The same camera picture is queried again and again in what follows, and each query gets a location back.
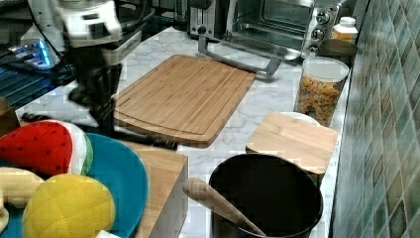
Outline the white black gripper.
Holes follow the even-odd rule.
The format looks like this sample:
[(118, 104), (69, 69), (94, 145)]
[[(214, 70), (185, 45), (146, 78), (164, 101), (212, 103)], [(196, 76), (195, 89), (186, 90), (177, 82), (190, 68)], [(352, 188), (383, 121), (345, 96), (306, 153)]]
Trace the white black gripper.
[(87, 131), (111, 137), (121, 62), (142, 40), (143, 0), (52, 0), (52, 13), (78, 82), (68, 99), (98, 124)]

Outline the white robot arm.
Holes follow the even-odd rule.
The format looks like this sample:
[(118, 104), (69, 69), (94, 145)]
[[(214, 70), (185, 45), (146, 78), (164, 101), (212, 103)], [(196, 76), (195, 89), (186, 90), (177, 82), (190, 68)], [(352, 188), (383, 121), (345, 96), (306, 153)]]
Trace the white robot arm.
[(26, 1), (33, 27), (24, 37), (45, 39), (54, 59), (74, 67), (78, 85), (68, 98), (89, 110), (96, 132), (114, 135), (122, 60), (141, 41), (154, 10), (147, 0)]

